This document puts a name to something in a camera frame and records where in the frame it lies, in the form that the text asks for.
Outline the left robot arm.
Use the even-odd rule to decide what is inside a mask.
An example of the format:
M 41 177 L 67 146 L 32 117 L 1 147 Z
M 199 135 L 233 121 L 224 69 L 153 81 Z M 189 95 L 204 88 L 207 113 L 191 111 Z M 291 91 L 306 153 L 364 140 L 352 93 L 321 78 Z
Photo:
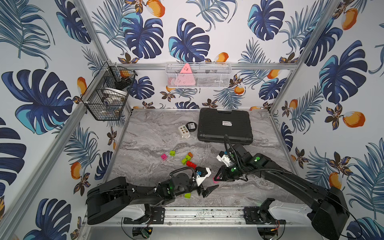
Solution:
M 211 175 L 209 168 L 183 167 L 170 172 L 170 178 L 153 187 L 137 186 L 117 177 L 92 188 L 87 193 L 87 223 L 97 225 L 108 221 L 127 206 L 143 205 L 141 213 L 134 210 L 129 219 L 138 221 L 151 217 L 151 206 L 165 206 L 173 203 L 178 196 L 194 191 L 206 198 L 219 185 L 204 188 L 203 181 Z

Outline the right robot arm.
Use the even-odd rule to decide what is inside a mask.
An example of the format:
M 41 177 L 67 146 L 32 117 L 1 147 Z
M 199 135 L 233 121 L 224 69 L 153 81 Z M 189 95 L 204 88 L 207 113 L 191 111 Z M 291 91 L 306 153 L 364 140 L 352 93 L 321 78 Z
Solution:
M 271 158 L 257 153 L 251 155 L 241 144 L 233 145 L 228 135 L 224 136 L 225 152 L 230 163 L 224 164 L 215 175 L 216 182 L 248 181 L 248 176 L 256 176 L 272 182 L 296 196 L 310 208 L 305 219 L 323 237 L 338 240 L 351 216 L 343 192 L 313 184 L 279 166 Z

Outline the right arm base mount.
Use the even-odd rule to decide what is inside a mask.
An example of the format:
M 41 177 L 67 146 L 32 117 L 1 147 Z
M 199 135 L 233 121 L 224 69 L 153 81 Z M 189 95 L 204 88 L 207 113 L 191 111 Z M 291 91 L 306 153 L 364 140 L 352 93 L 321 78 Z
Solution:
M 283 225 L 286 220 L 275 219 L 268 210 L 261 207 L 245 207 L 243 218 L 247 225 Z

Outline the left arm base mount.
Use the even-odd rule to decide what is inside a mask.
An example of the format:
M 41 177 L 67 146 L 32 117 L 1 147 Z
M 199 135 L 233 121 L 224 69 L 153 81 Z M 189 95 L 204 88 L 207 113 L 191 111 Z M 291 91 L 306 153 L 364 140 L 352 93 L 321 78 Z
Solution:
M 145 205 L 146 209 L 144 215 L 140 218 L 133 220 L 128 217 L 124 217 L 122 223 L 125 225 L 163 225 L 165 221 L 166 209 L 162 207 L 150 207 Z

